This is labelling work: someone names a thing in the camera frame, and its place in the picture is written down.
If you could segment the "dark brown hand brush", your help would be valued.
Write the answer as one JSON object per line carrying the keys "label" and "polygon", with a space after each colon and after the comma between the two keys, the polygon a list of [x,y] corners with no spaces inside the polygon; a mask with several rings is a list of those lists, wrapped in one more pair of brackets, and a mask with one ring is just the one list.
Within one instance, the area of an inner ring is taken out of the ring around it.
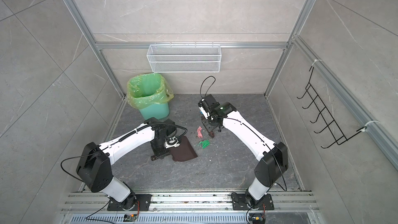
{"label": "dark brown hand brush", "polygon": [[203,124],[203,126],[204,126],[206,132],[208,133],[208,135],[213,139],[213,138],[215,137],[215,134],[214,134],[214,132],[213,132],[214,127],[211,126],[211,125],[209,124],[209,121],[208,121],[205,117],[203,117],[203,116],[201,117],[201,122],[202,122],[202,124]]}

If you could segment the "dark brown dustpan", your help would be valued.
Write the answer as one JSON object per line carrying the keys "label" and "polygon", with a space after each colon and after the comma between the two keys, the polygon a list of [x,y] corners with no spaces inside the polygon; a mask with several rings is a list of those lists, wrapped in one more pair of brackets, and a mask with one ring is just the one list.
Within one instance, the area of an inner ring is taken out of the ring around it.
{"label": "dark brown dustpan", "polygon": [[180,139],[178,147],[170,148],[170,153],[175,162],[185,162],[198,157],[186,136]]}

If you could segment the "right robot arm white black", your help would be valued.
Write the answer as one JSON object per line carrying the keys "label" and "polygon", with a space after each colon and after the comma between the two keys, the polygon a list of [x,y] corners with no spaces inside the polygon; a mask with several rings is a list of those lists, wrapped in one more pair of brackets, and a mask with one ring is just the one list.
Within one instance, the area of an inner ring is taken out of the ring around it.
{"label": "right robot arm white black", "polygon": [[201,94],[198,103],[201,121],[211,138],[214,131],[227,129],[235,134],[254,154],[258,164],[255,179],[244,194],[231,193],[234,210],[273,210],[274,203],[269,190],[284,177],[288,170],[288,148],[280,142],[266,138],[256,130],[231,103],[220,104],[209,93]]}

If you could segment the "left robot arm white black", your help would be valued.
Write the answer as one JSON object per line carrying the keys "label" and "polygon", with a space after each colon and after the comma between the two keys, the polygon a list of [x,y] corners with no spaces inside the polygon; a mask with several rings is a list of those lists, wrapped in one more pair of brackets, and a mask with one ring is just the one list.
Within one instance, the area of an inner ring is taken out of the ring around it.
{"label": "left robot arm white black", "polygon": [[160,121],[150,118],[128,133],[101,144],[87,144],[80,156],[75,179],[86,184],[93,193],[103,193],[109,198],[108,209],[130,211],[138,207],[135,192],[113,175],[112,166],[123,156],[143,144],[151,145],[153,160],[170,155],[178,148],[187,128],[171,119]]}

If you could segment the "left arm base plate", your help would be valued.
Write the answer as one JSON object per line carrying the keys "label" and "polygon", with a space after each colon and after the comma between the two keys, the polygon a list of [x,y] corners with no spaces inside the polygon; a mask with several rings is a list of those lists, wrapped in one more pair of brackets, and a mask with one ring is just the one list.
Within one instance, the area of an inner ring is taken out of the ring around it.
{"label": "left arm base plate", "polygon": [[151,194],[138,194],[127,197],[123,202],[110,198],[108,211],[148,211],[151,203]]}

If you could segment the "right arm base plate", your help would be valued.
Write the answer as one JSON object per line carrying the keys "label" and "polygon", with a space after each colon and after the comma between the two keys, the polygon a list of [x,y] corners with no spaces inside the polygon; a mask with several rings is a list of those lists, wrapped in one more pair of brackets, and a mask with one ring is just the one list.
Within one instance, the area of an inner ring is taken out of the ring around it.
{"label": "right arm base plate", "polygon": [[236,192],[231,193],[230,196],[235,211],[250,209],[272,211],[275,209],[272,196],[269,194],[264,195],[260,200],[255,200],[250,194],[238,194]]}

